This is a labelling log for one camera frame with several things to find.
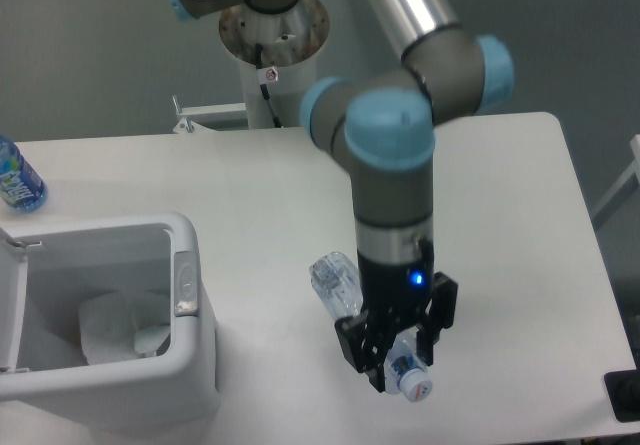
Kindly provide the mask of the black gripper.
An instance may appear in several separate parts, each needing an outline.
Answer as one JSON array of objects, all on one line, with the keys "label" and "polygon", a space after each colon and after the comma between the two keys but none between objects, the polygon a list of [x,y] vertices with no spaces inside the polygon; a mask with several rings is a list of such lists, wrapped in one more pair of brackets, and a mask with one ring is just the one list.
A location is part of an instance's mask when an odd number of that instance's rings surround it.
[{"label": "black gripper", "polygon": [[400,332],[416,326],[416,354],[433,365],[440,333],[454,323],[458,283],[443,272],[434,275],[433,254],[396,265],[357,257],[364,313],[339,318],[334,329],[345,360],[384,393],[384,363]]}]

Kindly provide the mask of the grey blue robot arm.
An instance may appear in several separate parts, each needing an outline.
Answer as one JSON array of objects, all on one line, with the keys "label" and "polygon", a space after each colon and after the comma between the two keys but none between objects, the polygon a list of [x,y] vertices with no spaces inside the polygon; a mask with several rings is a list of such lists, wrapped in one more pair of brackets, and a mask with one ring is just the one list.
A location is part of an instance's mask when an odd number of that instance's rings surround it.
[{"label": "grey blue robot arm", "polygon": [[[447,0],[369,0],[400,66],[355,86],[307,88],[299,122],[349,176],[360,287],[357,312],[335,322],[343,355],[384,392],[419,386],[458,286],[434,269],[433,154],[438,125],[505,102],[515,73],[506,45],[473,36]],[[228,49],[253,68],[265,103],[270,72],[320,49],[308,0],[170,0],[188,19],[219,13]]]}]

